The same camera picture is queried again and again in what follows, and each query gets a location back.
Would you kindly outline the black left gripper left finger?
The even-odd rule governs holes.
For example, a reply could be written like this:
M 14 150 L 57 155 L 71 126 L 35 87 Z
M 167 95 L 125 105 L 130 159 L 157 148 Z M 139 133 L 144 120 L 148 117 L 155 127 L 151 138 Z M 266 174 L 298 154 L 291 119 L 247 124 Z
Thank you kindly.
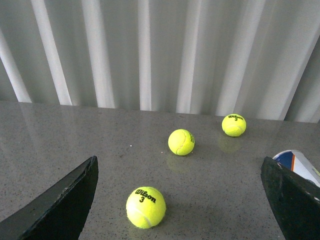
M 77 240 L 96 192 L 98 159 L 92 156 L 0 223 L 2 240 Z

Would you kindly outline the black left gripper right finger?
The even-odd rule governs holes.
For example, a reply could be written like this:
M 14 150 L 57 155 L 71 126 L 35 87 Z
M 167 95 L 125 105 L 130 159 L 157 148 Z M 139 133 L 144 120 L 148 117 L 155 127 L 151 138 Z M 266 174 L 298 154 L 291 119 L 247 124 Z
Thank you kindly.
M 274 217 L 287 240 L 320 238 L 320 188 L 265 157 L 261 181 Z

